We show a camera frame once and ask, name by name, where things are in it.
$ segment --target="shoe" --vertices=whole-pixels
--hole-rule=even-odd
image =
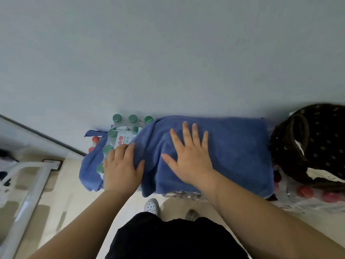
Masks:
[[[159,208],[158,201],[155,198],[148,200],[145,203],[144,212],[153,213],[160,218],[160,208]]]
[[[186,214],[186,220],[187,221],[192,221],[194,222],[196,219],[200,217],[200,214],[198,214],[197,211],[195,210],[189,210],[188,213]]]

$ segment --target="beige tile floor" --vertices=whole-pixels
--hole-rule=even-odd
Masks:
[[[81,161],[79,160],[65,160],[53,190],[49,194],[42,194],[40,204],[50,204],[50,211],[44,230],[41,233],[39,246],[52,238],[61,228],[68,225],[68,223],[101,194],[101,191],[89,192],[82,186],[78,177],[80,163]],[[136,213],[143,211],[145,202],[153,197],[158,200],[162,209],[162,219],[165,221],[184,218],[187,211],[194,208],[202,216],[208,217],[214,222],[227,227],[222,218],[208,202],[165,198],[157,194],[143,198],[140,192],[136,192],[120,210],[114,220],[97,258],[105,257],[117,229],[123,226]],[[345,246],[344,215],[307,213],[298,214],[297,217]]]

